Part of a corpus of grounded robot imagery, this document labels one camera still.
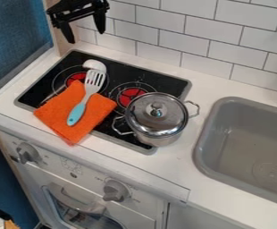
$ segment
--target white cabinet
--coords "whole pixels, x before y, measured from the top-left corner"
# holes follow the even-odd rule
[[[242,229],[197,208],[171,205],[167,229]]]
[[[42,223],[53,229],[164,229],[163,199],[1,131],[0,143]]]

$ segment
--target orange cloth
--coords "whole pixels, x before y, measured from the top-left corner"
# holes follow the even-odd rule
[[[4,228],[5,229],[20,229],[20,227],[15,225],[14,222],[11,220],[4,221]]]
[[[116,108],[116,103],[111,99],[94,94],[88,101],[81,119],[75,125],[68,126],[66,122],[70,111],[85,94],[84,84],[74,81],[63,93],[35,110],[34,115],[68,144],[76,144]]]

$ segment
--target spatula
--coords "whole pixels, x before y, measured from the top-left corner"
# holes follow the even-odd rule
[[[89,98],[97,93],[101,87],[103,86],[105,82],[105,73],[100,72],[98,70],[88,70],[87,76],[84,82],[85,88],[86,88],[86,95],[85,97],[81,100],[80,103],[78,103],[70,112],[69,117],[67,119],[67,124],[69,126],[73,126],[76,124],[80,118],[83,116],[85,110],[86,110],[86,105],[89,100]]]

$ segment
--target silver pot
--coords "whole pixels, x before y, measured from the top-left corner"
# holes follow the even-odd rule
[[[184,104],[190,103],[197,107],[197,112],[189,115]],[[176,141],[189,118],[199,115],[200,106],[191,101],[184,104],[169,94],[152,92],[137,97],[128,105],[124,116],[113,120],[112,128],[120,135],[134,134],[138,140],[147,145],[162,147]],[[125,118],[133,131],[120,132],[116,121]]]

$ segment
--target pot handle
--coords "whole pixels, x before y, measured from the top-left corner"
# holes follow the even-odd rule
[[[195,107],[197,108],[196,113],[193,114],[193,115],[190,115],[190,116],[189,116],[189,119],[190,119],[190,118],[197,117],[198,115],[200,115],[200,105],[198,105],[198,104],[196,104],[196,103],[194,103],[194,102],[192,102],[192,101],[189,101],[189,100],[185,101],[184,104],[191,104],[191,105],[193,105],[193,106],[195,106]]]
[[[129,132],[120,132],[116,127],[115,127],[115,124],[116,124],[116,120],[119,120],[119,119],[122,119],[124,118],[124,116],[116,116],[114,117],[113,119],[113,122],[112,122],[112,129],[117,132],[119,135],[129,135],[129,134],[134,134],[134,131],[129,131]]]

